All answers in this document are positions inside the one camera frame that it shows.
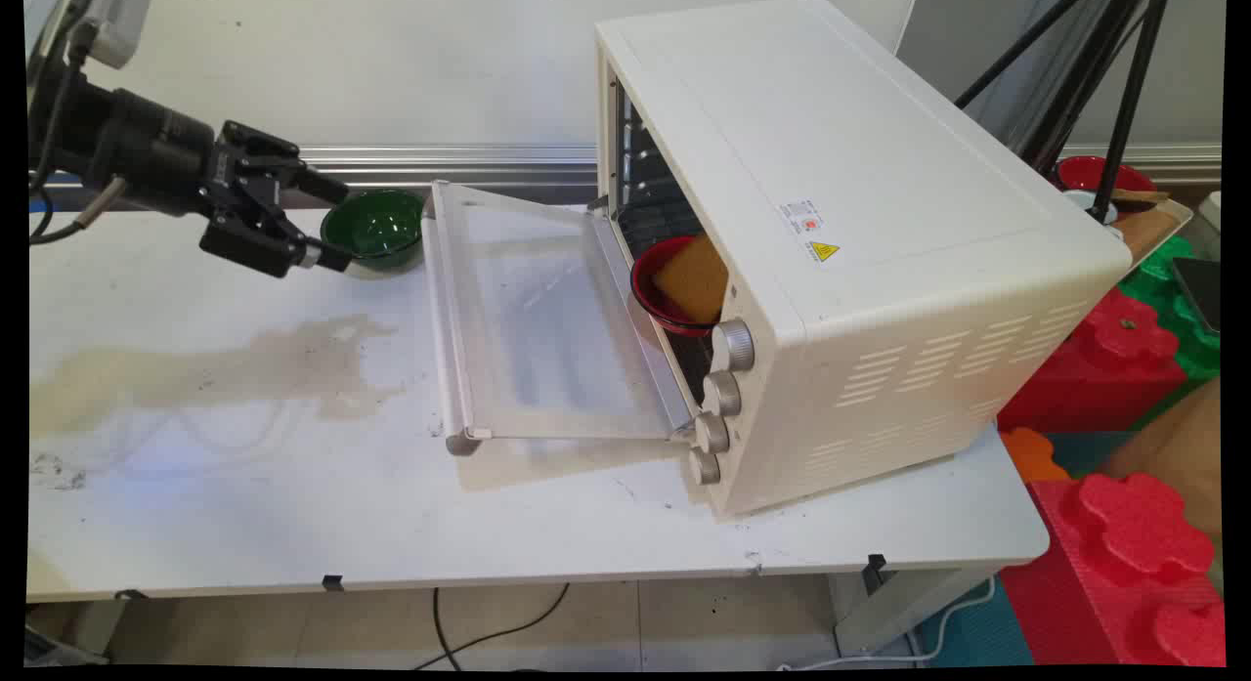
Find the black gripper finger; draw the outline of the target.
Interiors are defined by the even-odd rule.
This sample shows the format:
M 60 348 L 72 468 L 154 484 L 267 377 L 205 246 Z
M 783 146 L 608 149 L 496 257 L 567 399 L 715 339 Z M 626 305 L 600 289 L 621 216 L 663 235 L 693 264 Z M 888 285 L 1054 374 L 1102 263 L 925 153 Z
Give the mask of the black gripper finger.
M 350 194 L 345 183 L 304 160 L 294 143 L 235 120 L 224 121 L 216 139 L 216 178 L 228 184 L 255 175 L 271 178 L 281 190 L 294 188 L 332 204 Z
M 270 277 L 314 267 L 343 273 L 354 259 L 348 249 L 299 230 L 280 207 L 254 200 L 216 205 L 206 213 L 199 249 Z

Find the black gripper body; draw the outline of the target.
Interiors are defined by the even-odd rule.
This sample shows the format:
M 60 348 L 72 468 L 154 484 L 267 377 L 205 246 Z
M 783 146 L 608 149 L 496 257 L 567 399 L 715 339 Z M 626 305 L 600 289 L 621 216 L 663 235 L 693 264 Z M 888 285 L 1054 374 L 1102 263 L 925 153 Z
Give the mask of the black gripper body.
M 124 199 L 181 217 L 204 210 L 201 182 L 215 131 L 181 111 L 118 89 L 93 151 L 93 188 L 124 182 Z

